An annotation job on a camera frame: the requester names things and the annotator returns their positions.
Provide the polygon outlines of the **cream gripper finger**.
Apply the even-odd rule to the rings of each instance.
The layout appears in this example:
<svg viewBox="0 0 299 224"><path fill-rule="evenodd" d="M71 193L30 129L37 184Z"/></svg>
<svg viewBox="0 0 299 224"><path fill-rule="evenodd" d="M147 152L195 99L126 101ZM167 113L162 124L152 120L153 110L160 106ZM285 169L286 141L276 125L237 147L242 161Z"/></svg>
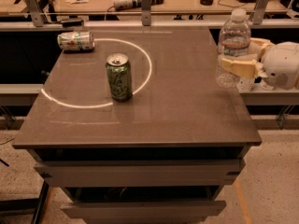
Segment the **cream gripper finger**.
<svg viewBox="0 0 299 224"><path fill-rule="evenodd" d="M252 37L249 43L248 54L256 54L257 59L260 60L268 48L274 46L268 39Z"/></svg>
<svg viewBox="0 0 299 224"><path fill-rule="evenodd" d="M243 60L241 57L220 56L220 66L238 77L263 77L263 65L255 59Z"/></svg>

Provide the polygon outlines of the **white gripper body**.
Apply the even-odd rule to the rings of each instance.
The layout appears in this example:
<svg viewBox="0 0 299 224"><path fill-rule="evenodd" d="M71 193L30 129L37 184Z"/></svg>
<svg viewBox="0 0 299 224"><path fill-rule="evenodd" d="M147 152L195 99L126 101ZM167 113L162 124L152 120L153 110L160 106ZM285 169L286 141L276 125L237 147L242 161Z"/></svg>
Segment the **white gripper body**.
<svg viewBox="0 0 299 224"><path fill-rule="evenodd" d="M299 44L283 42L268 48L261 62L263 82L283 90L299 89Z"/></svg>

